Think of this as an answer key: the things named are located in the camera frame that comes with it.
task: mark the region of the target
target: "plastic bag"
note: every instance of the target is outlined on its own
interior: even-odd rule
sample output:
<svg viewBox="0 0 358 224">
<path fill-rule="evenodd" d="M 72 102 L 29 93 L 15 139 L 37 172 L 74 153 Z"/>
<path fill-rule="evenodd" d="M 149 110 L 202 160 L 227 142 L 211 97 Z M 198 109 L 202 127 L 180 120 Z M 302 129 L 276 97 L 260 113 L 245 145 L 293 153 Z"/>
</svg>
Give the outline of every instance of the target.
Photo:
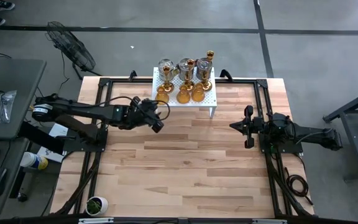
<svg viewBox="0 0 358 224">
<path fill-rule="evenodd" d="M 0 95 L 0 123 L 9 123 L 11 121 L 11 112 L 15 97 L 16 90 Z"/>
</svg>

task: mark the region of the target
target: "white pegboard shelf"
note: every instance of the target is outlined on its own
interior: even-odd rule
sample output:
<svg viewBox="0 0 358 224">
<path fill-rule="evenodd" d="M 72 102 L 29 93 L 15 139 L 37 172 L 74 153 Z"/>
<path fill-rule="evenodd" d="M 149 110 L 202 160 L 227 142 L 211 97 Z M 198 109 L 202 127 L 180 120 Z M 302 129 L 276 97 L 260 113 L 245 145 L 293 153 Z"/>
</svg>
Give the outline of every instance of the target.
<svg viewBox="0 0 358 224">
<path fill-rule="evenodd" d="M 196 77 L 197 68 L 194 68 L 193 72 L 193 81 L 195 84 L 200 82 Z M 171 107 L 209 107 L 209 108 L 215 108 L 217 107 L 216 102 L 216 87 L 215 87 L 215 71 L 214 68 L 211 70 L 211 75 L 209 77 L 209 81 L 212 83 L 212 90 L 205 92 L 205 99 L 202 102 L 195 102 L 192 99 L 188 103 L 179 103 L 177 101 L 177 94 L 179 93 L 179 87 L 183 84 L 184 81 L 180 80 L 179 76 L 175 76 L 173 80 L 171 81 L 175 88 L 173 89 L 173 92 L 169 93 L 169 106 Z M 157 87 L 162 85 L 163 81 L 159 78 L 159 72 L 158 68 L 154 67 L 153 72 L 153 89 L 152 89 L 152 99 L 155 99 L 155 96 L 157 95 Z"/>
</svg>

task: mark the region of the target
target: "wooden tabletop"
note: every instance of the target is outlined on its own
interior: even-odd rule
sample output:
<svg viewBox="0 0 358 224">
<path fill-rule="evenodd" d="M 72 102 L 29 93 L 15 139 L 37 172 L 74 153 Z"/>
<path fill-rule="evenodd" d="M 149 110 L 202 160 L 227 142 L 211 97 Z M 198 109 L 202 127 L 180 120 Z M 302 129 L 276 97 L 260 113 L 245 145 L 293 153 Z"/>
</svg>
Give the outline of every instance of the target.
<svg viewBox="0 0 358 224">
<path fill-rule="evenodd" d="M 273 112 L 291 116 L 284 81 L 267 80 Z M 94 104 L 98 83 L 99 77 L 84 77 L 78 101 Z M 151 83 L 115 83 L 112 97 L 150 98 L 151 88 Z M 109 128 L 95 190 L 95 196 L 109 202 L 104 216 L 274 217 L 265 157 L 257 136 L 255 147 L 245 149 L 245 137 L 229 127 L 244 118 L 247 105 L 256 108 L 253 86 L 217 84 L 216 91 L 218 107 L 213 119 L 209 119 L 208 108 L 172 108 L 158 134 L 147 126 L 130 131 Z M 260 95 L 265 106 L 262 91 Z M 129 102 L 119 99 L 114 104 Z M 165 116 L 165 108 L 158 111 Z M 88 118 L 77 119 L 90 123 Z M 63 161 L 51 212 L 61 208 L 76 189 L 83 157 L 84 153 L 75 152 Z M 283 154 L 283 163 L 291 174 L 306 178 L 294 155 Z M 281 190 L 278 194 L 284 211 Z M 297 199 L 313 213 L 305 198 Z"/>
</svg>

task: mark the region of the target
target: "concrete floor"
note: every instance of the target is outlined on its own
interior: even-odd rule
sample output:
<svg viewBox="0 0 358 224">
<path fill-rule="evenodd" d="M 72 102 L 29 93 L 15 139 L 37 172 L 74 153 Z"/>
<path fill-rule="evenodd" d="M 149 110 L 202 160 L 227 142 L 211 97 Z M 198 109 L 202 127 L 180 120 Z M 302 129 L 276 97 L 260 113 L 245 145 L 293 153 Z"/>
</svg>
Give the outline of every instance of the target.
<svg viewBox="0 0 358 224">
<path fill-rule="evenodd" d="M 16 0 L 3 12 L 9 25 L 40 25 L 60 21 L 66 26 L 179 27 L 257 29 L 252 0 Z M 358 30 L 358 0 L 260 0 L 266 29 Z M 161 58 L 201 57 L 214 50 L 214 66 L 234 77 L 266 77 L 259 34 L 200 34 L 163 32 L 75 32 L 96 60 L 103 75 L 150 75 Z M 294 121 L 304 126 L 334 127 L 344 149 L 332 152 L 303 144 L 311 199 L 317 215 L 358 221 L 358 182 L 342 177 L 358 171 L 341 123 L 321 119 L 358 96 L 358 35 L 267 35 L 275 78 L 284 78 Z M 0 30 L 0 52 L 14 58 L 47 61 L 40 82 L 44 95 L 64 81 L 60 52 L 45 32 Z M 66 58 L 70 77 L 60 94 L 76 98 L 81 82 Z M 26 203 L 10 201 L 0 218 L 40 215 L 57 175 L 38 174 Z"/>
</svg>

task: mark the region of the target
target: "table leg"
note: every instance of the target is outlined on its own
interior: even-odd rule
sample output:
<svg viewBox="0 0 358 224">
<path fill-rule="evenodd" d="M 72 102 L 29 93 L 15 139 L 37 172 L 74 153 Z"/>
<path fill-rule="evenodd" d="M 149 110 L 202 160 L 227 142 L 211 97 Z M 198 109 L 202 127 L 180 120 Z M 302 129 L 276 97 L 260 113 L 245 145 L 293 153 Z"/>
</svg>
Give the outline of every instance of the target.
<svg viewBox="0 0 358 224">
<path fill-rule="evenodd" d="M 216 109 L 215 106 L 209 108 L 209 118 L 213 118 L 213 117 L 214 117 L 215 109 Z"/>
</svg>

